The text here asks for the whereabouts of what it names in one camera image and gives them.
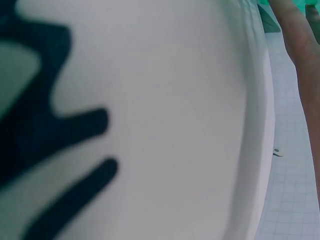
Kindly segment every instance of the white tile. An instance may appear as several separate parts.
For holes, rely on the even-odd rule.
[[[302,224],[304,222],[304,213],[293,212],[291,217],[291,222],[296,224]]]
[[[318,202],[317,195],[314,193],[307,193],[305,195],[305,201],[308,203],[317,203]]]
[[[259,225],[258,225],[258,228],[256,229],[256,233],[255,233],[255,236],[257,237],[260,232],[262,231],[262,225],[263,225],[264,221],[260,219],[260,222],[259,222]]]
[[[280,207],[281,207],[281,201],[270,201],[269,206],[268,206],[268,210],[269,211],[277,211],[280,209]]]
[[[279,222],[275,227],[275,232],[277,234],[288,234],[289,233],[290,224],[289,223],[281,223]]]
[[[259,240],[271,240],[274,238],[274,235],[272,233],[262,232]]]
[[[266,211],[262,211],[262,214],[261,214],[262,219],[265,219],[266,213],[267,213]]]
[[[286,240],[301,240],[301,236],[297,235],[288,235]]]
[[[285,185],[283,183],[273,182],[272,191],[273,192],[283,193],[284,192],[284,187],[285,187]]]
[[[291,201],[283,201],[280,206],[280,210],[284,212],[292,212],[293,211],[293,202]]]
[[[304,202],[294,202],[292,211],[295,213],[304,212],[305,211],[305,203]]]
[[[262,232],[264,233],[274,233],[276,230],[276,222],[265,221],[262,226]]]
[[[306,184],[296,184],[295,185],[295,192],[299,194],[305,194],[307,190]]]
[[[319,216],[319,214],[316,214],[316,215],[315,215],[314,223],[315,223],[315,224],[319,224],[319,223],[320,223],[320,216]]]
[[[314,224],[314,234],[315,235],[319,235],[320,236],[320,225],[319,225],[319,223],[315,223]]]
[[[304,213],[302,222],[304,224],[313,224],[315,222],[315,213],[314,212]]]
[[[310,194],[310,193],[317,193],[317,189],[316,189],[316,185],[315,184],[307,184],[305,186],[305,190],[306,190],[306,193],[307,194]]]
[[[306,180],[306,183],[307,183],[307,184],[314,184],[314,183],[316,183],[316,178],[315,178],[314,175],[306,176],[305,180]]]
[[[296,172],[297,176],[306,176],[307,172],[306,172],[306,168],[300,168],[299,171]]]
[[[308,176],[314,176],[315,175],[315,169],[312,167],[312,165],[309,165],[310,167],[306,168],[306,174]]]
[[[319,208],[319,205],[314,202],[306,202],[304,206],[304,212],[305,213],[313,213]]]
[[[264,216],[264,220],[270,222],[277,222],[279,217],[279,212],[277,211],[267,211]]]
[[[301,223],[291,223],[289,228],[289,234],[301,235],[303,225]]]
[[[277,167],[275,169],[275,173],[276,174],[284,174],[286,172],[286,168],[285,167]]]
[[[297,173],[297,170],[296,170],[296,168],[295,167],[288,167],[287,169],[286,169],[286,172],[285,172],[286,174],[293,174],[293,175],[295,175],[296,173]]]
[[[283,189],[282,191],[272,191],[270,195],[270,200],[280,202],[282,201],[282,197],[283,197]]]
[[[273,240],[287,240],[287,234],[275,234]]]
[[[284,174],[275,173],[274,177],[273,177],[273,182],[274,183],[284,183],[285,182],[285,175]]]
[[[294,201],[296,203],[298,203],[298,202],[304,203],[306,201],[306,195],[304,193],[295,192],[294,193]]]
[[[295,184],[285,183],[283,192],[288,194],[293,194],[295,192]]]
[[[270,200],[270,197],[271,197],[271,192],[267,190],[266,193],[265,193],[265,199],[264,200],[266,202],[268,202],[268,200]]]
[[[301,236],[301,240],[314,240],[314,236],[313,235],[309,235],[309,236]]]
[[[284,192],[282,195],[282,201],[284,202],[293,202],[294,201],[294,194]]]
[[[295,182],[297,184],[305,184],[307,183],[307,178],[304,176],[296,176]]]
[[[277,221],[279,223],[290,223],[292,218],[292,213],[291,212],[279,212]]]
[[[303,235],[313,235],[315,232],[314,224],[303,224],[302,226],[302,234]]]

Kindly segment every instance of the tiled floor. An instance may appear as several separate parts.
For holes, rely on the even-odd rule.
[[[315,173],[295,68],[281,33],[266,38],[274,88],[274,146],[284,157],[272,158],[255,240],[320,240]]]

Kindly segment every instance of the finger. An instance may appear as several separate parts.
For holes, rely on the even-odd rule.
[[[305,5],[305,17],[317,43],[320,44],[320,16],[316,7],[310,4]]]
[[[286,49],[297,65],[302,63],[317,44],[311,27],[292,0],[269,0],[282,28]]]
[[[51,240],[116,176],[118,163],[105,160],[52,203],[27,229],[24,240]]]

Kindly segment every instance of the green fabric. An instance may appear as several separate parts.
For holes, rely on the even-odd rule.
[[[268,0],[259,0],[261,4],[269,4]],[[318,0],[293,0],[293,2],[297,5],[297,7],[300,9],[301,12],[305,12],[305,5],[315,5],[316,9],[320,11],[320,1]]]

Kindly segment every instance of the skin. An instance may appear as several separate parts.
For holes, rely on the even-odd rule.
[[[305,6],[305,17],[292,0],[269,0],[269,3],[295,65],[320,202],[320,16],[312,5]]]

